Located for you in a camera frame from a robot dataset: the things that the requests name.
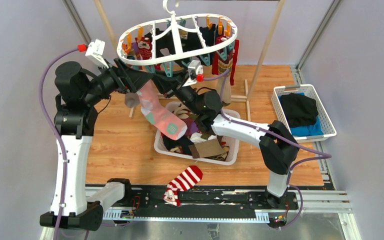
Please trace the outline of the grey sock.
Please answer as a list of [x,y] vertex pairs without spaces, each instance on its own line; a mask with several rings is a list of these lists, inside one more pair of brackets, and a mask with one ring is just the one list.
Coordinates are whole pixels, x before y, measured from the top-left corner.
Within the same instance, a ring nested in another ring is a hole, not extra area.
[[133,92],[126,93],[124,97],[124,104],[128,108],[135,108],[141,104],[139,95]]

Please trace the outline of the pink sock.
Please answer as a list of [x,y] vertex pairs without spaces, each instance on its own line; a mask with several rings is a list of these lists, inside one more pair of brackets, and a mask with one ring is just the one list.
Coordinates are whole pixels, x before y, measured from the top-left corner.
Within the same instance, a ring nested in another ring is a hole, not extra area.
[[138,92],[142,114],[162,134],[172,140],[183,137],[188,129],[186,123],[161,105],[152,81],[149,80]]

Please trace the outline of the white round clip hanger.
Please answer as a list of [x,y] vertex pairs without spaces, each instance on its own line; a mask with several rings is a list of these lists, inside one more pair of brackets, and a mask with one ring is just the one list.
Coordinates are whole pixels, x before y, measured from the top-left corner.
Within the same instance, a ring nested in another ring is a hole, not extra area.
[[[170,62],[170,61],[178,61],[178,60],[182,60],[185,58],[190,58],[190,57],[200,56],[200,55],[206,55],[206,54],[209,54],[212,52],[219,51],[221,49],[225,49],[227,46],[229,46],[231,43],[233,43],[237,38],[237,37],[234,37],[233,42],[228,43],[228,40],[230,39],[231,34],[233,34],[235,31],[231,28],[231,26],[229,24],[227,24],[227,21],[225,19],[223,19],[221,24],[226,23],[226,27],[224,28],[224,31],[227,33],[227,35],[226,35],[227,39],[221,43],[216,43],[213,46],[207,46],[205,43],[205,40],[203,38],[203,35],[200,31],[200,27],[198,25],[197,26],[198,26],[198,30],[199,30],[200,34],[198,34],[195,31],[194,32],[185,31],[182,28],[180,28],[180,29],[173,28],[173,29],[169,30],[168,27],[171,25],[171,23],[168,20],[168,18],[162,18],[162,19],[147,21],[147,22],[135,25],[135,26],[129,28],[128,30],[126,30],[121,35],[121,36],[124,36],[125,38],[124,38],[124,41],[122,44],[122,48],[124,49],[124,56],[123,56],[123,58],[120,58],[120,60],[122,62],[124,62],[125,64],[132,65],[132,66],[151,66],[151,65],[161,64],[161,63]],[[220,20],[217,17],[201,17],[201,18],[203,18],[203,19],[215,19],[218,21]],[[179,24],[181,27],[184,27],[184,28],[190,29],[190,30],[196,28],[196,25],[194,24],[194,21],[191,18],[176,19],[175,23]],[[132,33],[138,33],[138,34],[142,33],[143,29],[146,29],[146,28],[148,28],[150,30],[150,33],[151,33],[152,58],[147,59],[147,60],[128,59],[128,53],[130,51],[130,48],[131,48],[131,45],[133,42]],[[199,49],[192,50],[192,51],[183,51],[180,30],[185,31],[187,33],[197,34],[201,47]],[[171,35],[171,39],[173,40],[174,54],[170,54],[170,55],[162,56],[162,57],[157,57],[157,53],[156,53],[157,40],[160,40],[161,38],[166,37],[168,35]]]

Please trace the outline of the red white striped sock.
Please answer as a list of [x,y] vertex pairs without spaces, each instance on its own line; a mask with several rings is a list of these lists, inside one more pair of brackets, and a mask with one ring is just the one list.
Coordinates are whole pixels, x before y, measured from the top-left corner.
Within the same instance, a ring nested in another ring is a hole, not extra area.
[[175,207],[181,205],[179,192],[186,192],[193,188],[203,178],[203,172],[196,165],[188,166],[178,176],[171,180],[165,188],[163,200]]

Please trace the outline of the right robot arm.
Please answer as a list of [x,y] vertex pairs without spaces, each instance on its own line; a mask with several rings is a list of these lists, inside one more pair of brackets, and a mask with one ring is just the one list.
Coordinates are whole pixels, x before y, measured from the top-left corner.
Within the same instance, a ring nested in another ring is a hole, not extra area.
[[269,183],[263,201],[277,209],[286,202],[290,170],[296,160],[299,144],[287,127],[275,120],[271,124],[256,123],[227,116],[216,90],[199,93],[186,83],[185,72],[173,77],[155,74],[152,78],[165,97],[176,96],[192,113],[199,130],[218,136],[231,137],[259,147],[265,166],[269,170]]

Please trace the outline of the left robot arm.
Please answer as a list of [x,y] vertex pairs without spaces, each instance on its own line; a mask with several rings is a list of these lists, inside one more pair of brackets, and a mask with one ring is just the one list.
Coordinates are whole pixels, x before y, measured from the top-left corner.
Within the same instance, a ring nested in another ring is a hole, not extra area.
[[131,183],[112,178],[91,197],[86,196],[86,172],[89,150],[99,116],[96,104],[113,92],[135,93],[152,78],[117,61],[99,75],[67,61],[55,70],[57,112],[49,118],[56,134],[58,150],[55,193],[48,212],[39,223],[43,227],[96,231],[105,212],[114,204],[125,207],[134,199]]

